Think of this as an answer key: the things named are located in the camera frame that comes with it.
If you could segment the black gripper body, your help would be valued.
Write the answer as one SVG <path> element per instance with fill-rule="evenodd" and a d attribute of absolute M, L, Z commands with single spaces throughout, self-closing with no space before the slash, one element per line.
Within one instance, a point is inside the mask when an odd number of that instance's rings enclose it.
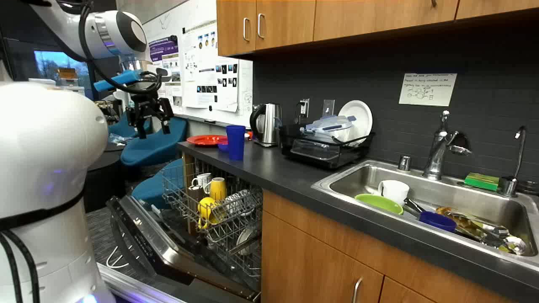
<path fill-rule="evenodd" d="M 140 80 L 132 85 L 130 98 L 135 107 L 128 112 L 130 124 L 135 125 L 135 120 L 145 120 L 145 124 L 155 117 L 160 120 L 165 117 L 172 117 L 172 107 L 167 98 L 159 97 L 159 90 L 162 88 L 162 76 L 143 71 Z"/>

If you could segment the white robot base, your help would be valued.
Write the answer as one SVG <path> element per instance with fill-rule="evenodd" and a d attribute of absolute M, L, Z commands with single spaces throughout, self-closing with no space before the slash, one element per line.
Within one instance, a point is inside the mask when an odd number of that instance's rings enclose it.
<path fill-rule="evenodd" d="M 86 97 L 0 87 L 0 303 L 115 303 L 90 241 L 84 189 L 108 125 Z"/>

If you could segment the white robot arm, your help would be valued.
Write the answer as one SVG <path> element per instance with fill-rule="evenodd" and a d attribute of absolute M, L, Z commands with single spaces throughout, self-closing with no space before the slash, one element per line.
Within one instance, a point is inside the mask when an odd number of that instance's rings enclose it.
<path fill-rule="evenodd" d="M 140 21 L 123 11 L 93 12 L 93 0 L 26 0 L 31 11 L 76 58 L 95 70 L 103 81 L 96 92 L 120 90 L 130 95 L 135 108 L 130 122 L 142 139 L 147 137 L 145 122 L 155 117 L 162 132 L 170 134 L 174 117 L 170 102 L 159 97 L 162 76 L 132 68 L 118 76 L 106 76 L 98 60 L 138 60 L 147 51 L 147 38 Z"/>

